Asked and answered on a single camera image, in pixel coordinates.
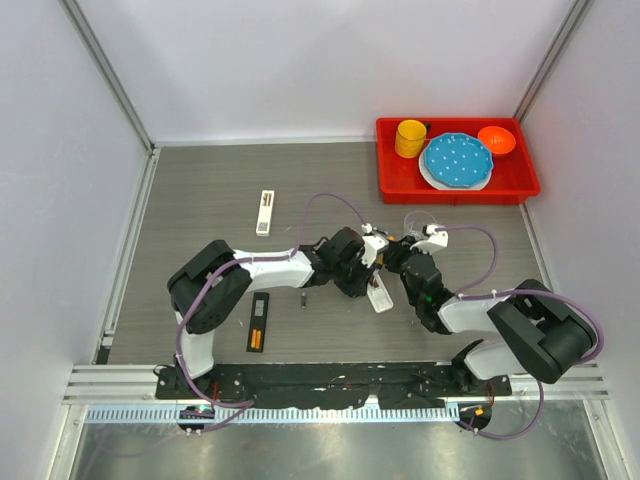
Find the wide white remote control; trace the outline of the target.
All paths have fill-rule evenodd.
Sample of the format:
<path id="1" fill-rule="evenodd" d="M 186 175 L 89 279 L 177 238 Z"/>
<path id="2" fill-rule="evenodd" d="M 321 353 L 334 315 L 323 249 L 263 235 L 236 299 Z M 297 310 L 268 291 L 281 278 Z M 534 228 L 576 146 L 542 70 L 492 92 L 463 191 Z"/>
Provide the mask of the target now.
<path id="1" fill-rule="evenodd" d="M 376 314 L 385 313 L 394 307 L 394 302 L 378 271 L 367 282 L 366 294 Z"/>

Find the slim white remote control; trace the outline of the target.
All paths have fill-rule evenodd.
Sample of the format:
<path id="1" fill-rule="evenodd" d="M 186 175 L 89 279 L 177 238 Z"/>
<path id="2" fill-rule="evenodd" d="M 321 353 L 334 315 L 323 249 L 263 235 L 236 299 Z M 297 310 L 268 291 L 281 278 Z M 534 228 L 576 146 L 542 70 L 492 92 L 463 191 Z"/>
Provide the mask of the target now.
<path id="1" fill-rule="evenodd" d="M 261 192 L 255 229 L 255 233 L 257 236 L 267 237 L 270 234 L 274 208 L 274 198 L 274 190 L 263 190 Z"/>

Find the orange battery pair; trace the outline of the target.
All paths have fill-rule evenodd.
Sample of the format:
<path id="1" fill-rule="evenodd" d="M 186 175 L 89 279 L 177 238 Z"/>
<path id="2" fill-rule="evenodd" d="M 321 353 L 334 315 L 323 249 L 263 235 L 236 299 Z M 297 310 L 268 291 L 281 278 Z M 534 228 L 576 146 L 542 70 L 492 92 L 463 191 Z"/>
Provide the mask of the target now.
<path id="1" fill-rule="evenodd" d="M 262 349 L 262 331 L 259 329 L 254 329 L 252 332 L 251 348 L 254 350 Z"/>

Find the black remote control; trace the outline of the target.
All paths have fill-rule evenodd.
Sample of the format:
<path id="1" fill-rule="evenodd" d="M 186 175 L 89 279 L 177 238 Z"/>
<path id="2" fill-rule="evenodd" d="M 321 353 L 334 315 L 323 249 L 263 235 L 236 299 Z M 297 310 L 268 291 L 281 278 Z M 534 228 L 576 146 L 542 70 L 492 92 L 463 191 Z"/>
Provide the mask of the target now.
<path id="1" fill-rule="evenodd" d="M 270 295 L 267 292 L 254 292 L 251 305 L 251 315 L 249 322 L 249 331 L 247 337 L 246 351 L 249 353 L 262 353 L 264 349 L 267 315 L 269 307 Z M 262 331 L 262 349 L 254 350 L 251 348 L 251 338 L 254 329 Z"/>

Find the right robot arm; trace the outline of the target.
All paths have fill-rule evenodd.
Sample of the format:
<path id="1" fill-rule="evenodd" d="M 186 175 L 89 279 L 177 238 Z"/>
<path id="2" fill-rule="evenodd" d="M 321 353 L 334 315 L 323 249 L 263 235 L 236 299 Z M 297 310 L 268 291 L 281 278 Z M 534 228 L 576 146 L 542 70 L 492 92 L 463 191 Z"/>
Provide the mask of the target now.
<path id="1" fill-rule="evenodd" d="M 601 350 L 595 322 L 537 280 L 504 292 L 456 294 L 445 287 L 426 243 L 411 236 L 392 241 L 383 263 L 400 277 L 409 304 L 428 331 L 496 336 L 472 342 L 451 360 L 450 378 L 462 394 L 475 394 L 488 381 L 511 374 L 526 373 L 553 384 Z"/>

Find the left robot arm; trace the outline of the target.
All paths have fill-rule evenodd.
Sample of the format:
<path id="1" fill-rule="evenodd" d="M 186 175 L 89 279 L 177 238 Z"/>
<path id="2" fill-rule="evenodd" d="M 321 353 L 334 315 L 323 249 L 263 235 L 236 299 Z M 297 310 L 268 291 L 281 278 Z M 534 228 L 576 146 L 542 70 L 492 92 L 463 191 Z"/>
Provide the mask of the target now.
<path id="1" fill-rule="evenodd" d="M 211 391 L 214 332 L 245 294 L 332 282 L 346 296 L 364 296 L 378 257 L 388 246 L 386 236 L 369 225 L 363 233 L 344 227 L 317 245 L 282 252 L 251 253 L 234 250 L 224 240 L 211 242 L 167 283 L 179 317 L 179 388 L 193 399 Z"/>

